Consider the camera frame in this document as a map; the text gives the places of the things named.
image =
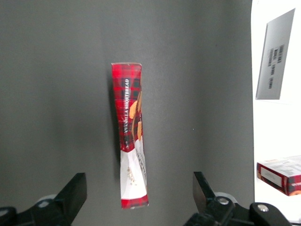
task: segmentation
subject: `snack wrapper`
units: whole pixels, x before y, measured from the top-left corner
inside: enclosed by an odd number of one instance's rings
[[[143,150],[141,71],[138,63],[112,64],[113,91],[120,139],[121,207],[149,204]]]

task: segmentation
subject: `red box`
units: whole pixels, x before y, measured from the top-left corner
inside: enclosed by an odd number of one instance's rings
[[[258,162],[257,177],[288,196],[301,194],[301,155]]]

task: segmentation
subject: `white label card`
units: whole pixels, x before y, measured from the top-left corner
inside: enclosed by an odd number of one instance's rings
[[[261,176],[263,176],[264,178],[268,179],[269,181],[275,183],[279,187],[282,186],[282,183],[281,183],[282,178],[263,167],[261,168]]]
[[[267,23],[257,100],[279,100],[295,9]]]

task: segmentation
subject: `shortbread package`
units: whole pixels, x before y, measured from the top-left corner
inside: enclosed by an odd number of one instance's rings
[[[301,194],[301,155],[258,162],[257,177],[288,196]]]
[[[120,191],[123,209],[149,204],[143,150],[141,71],[142,66],[138,63],[112,64],[119,125]]]

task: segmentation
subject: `gray wall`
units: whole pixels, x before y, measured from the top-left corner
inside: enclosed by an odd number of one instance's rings
[[[192,172],[253,202],[251,0],[0,1],[0,206],[86,172],[73,225],[182,225]],[[150,205],[120,209],[111,62],[143,65]]]

